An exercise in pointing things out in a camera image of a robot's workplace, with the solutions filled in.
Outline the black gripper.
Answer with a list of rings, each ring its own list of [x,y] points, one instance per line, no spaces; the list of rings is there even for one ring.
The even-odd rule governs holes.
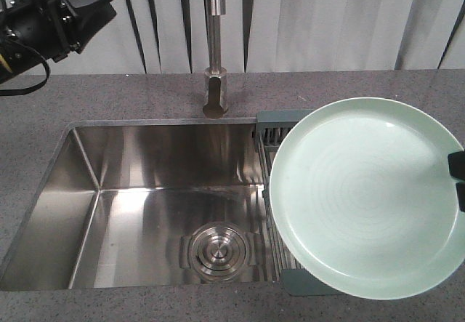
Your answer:
[[[56,63],[70,52],[81,54],[90,40],[116,15],[107,4],[78,21],[73,8],[98,7],[112,0],[12,0],[7,35]]]

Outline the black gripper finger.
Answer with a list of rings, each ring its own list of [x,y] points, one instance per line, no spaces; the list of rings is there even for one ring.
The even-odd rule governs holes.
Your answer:
[[[458,207],[461,212],[465,212],[465,182],[456,183],[456,193],[458,198]]]
[[[465,151],[457,151],[448,155],[448,169],[451,177],[465,180]]]

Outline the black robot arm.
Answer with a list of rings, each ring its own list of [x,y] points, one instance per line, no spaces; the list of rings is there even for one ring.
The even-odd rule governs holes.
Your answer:
[[[1,0],[1,82],[82,53],[115,16],[113,0]]]

